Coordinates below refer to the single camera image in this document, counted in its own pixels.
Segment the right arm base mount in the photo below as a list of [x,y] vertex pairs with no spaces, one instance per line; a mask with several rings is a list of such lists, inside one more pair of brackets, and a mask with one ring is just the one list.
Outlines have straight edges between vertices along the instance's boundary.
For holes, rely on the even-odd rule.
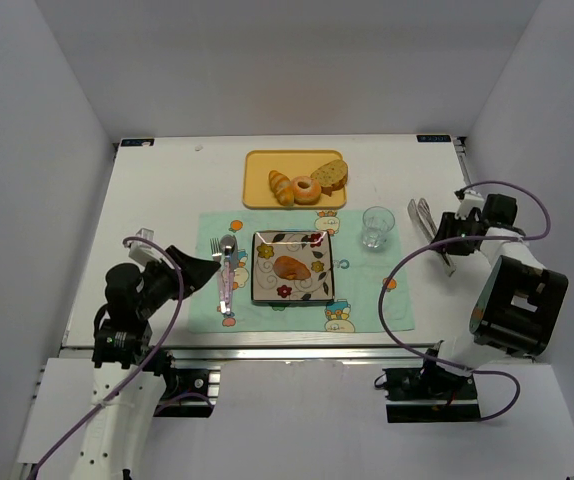
[[389,424],[471,423],[481,419],[472,377],[440,368],[387,368],[374,380],[385,393]]

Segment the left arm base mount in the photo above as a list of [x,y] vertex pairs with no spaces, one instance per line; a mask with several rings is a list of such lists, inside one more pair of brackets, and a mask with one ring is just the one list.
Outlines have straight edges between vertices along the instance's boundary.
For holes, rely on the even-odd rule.
[[144,366],[141,376],[146,373],[163,381],[155,417],[207,419],[212,415],[219,385],[215,367],[159,350]]

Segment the metal tongs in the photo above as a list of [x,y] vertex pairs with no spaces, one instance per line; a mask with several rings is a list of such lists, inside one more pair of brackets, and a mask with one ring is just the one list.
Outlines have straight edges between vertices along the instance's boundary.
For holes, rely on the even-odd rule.
[[[407,206],[408,215],[415,227],[424,235],[425,239],[432,243],[438,232],[438,227],[434,222],[431,209],[425,198],[419,200],[411,199]],[[451,277],[456,272],[456,266],[451,257],[446,253],[435,252],[441,261],[444,273]]]

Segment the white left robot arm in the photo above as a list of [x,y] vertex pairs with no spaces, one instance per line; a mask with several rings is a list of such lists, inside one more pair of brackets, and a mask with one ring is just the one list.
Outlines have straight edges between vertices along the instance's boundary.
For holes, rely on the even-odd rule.
[[219,270],[213,260],[174,246],[131,240],[131,262],[105,275],[105,303],[94,319],[90,416],[74,479],[133,479],[161,400],[179,390],[172,356],[151,341],[150,318],[166,303],[182,303]]

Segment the small brown bread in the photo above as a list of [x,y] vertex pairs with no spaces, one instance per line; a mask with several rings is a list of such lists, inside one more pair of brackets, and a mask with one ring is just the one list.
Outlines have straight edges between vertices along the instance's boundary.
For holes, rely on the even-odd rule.
[[284,280],[301,281],[311,277],[310,269],[302,262],[291,256],[280,256],[273,264],[275,275]]

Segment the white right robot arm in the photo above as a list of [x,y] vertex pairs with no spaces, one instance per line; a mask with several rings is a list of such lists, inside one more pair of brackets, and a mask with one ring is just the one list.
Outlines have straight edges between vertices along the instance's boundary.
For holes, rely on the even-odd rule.
[[436,243],[458,237],[460,241],[434,250],[446,273],[455,272],[453,258],[481,253],[490,274],[476,301],[468,333],[442,341],[434,354],[438,367],[465,377],[471,371],[505,355],[535,357],[547,348],[556,325],[569,280],[546,268],[514,225],[518,213],[515,198],[466,191],[455,212],[442,214],[435,223],[425,199],[416,212],[427,239]]

